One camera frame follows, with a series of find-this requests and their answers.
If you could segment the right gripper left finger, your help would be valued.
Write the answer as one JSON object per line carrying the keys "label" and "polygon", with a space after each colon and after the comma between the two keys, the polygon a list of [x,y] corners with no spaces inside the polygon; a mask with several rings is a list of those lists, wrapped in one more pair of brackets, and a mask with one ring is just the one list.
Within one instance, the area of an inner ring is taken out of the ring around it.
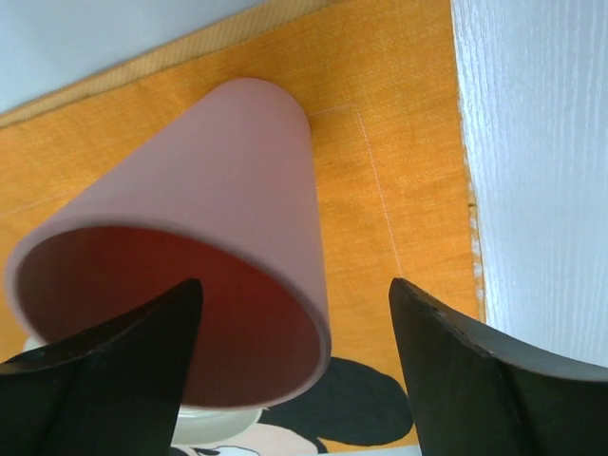
{"label": "right gripper left finger", "polygon": [[203,293],[151,301],[1,365],[4,455],[169,455]]}

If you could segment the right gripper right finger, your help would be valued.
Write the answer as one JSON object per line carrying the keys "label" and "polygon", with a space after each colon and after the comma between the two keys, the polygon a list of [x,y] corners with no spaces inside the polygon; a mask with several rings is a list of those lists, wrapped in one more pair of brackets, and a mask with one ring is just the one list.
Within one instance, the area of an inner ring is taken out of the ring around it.
{"label": "right gripper right finger", "polygon": [[403,278],[389,308],[423,454],[606,454],[606,368],[524,343]]}

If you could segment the cream white plate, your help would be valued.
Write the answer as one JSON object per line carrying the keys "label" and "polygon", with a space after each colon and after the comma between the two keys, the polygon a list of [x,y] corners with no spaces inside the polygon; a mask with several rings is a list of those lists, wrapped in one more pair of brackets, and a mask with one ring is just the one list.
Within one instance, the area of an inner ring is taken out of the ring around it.
{"label": "cream white plate", "polygon": [[181,406],[173,445],[196,445],[220,442],[235,437],[255,424],[262,410],[209,410]]}

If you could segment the pink plastic cup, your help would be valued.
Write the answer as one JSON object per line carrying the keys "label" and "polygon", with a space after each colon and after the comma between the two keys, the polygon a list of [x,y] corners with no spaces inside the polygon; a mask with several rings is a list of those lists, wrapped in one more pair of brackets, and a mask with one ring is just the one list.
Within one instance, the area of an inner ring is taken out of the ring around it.
{"label": "pink plastic cup", "polygon": [[203,292],[187,406],[270,407],[322,376],[332,342],[312,132],[278,85],[211,90],[25,236],[5,290],[49,343],[187,278]]}

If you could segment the orange Mickey Mouse placemat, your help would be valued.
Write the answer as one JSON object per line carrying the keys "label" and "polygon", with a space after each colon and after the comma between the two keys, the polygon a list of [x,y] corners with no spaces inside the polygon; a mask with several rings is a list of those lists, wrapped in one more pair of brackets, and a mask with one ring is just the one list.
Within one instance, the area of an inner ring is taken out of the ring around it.
{"label": "orange Mickey Mouse placemat", "polygon": [[477,317],[447,1],[270,1],[1,117],[1,355],[14,247],[217,86],[288,91],[312,132],[331,330],[318,381],[239,435],[180,454],[315,455],[417,440],[390,317],[405,278]]}

